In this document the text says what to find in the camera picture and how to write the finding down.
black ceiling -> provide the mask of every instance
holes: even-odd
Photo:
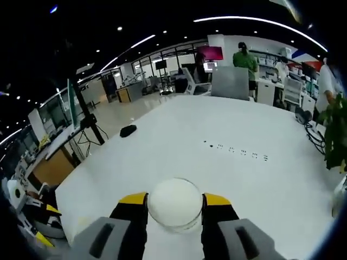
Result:
[[[257,37],[284,42],[311,55],[324,55],[324,51],[311,41],[281,27],[239,19],[194,23],[198,18],[225,15],[264,18],[296,28],[327,45],[326,38],[317,34],[317,26],[307,29],[314,17],[302,15],[299,24],[286,8],[269,1],[72,2],[58,5],[53,14],[49,13],[53,2],[40,6],[26,3],[1,10],[3,67],[0,90],[9,92],[10,96],[0,96],[0,131],[13,132],[13,128],[7,130],[6,126],[23,121],[35,107],[35,101],[40,103],[53,95],[56,90],[52,79],[65,82],[68,70],[76,70],[87,63],[95,63],[88,73],[98,72],[110,60],[152,34],[156,37],[129,50],[112,66],[124,63],[125,59],[134,61],[173,44],[206,38],[216,33],[216,29],[220,34],[252,36],[256,30]],[[305,12],[308,7],[300,5]],[[73,50],[68,58],[64,48],[66,40]]]

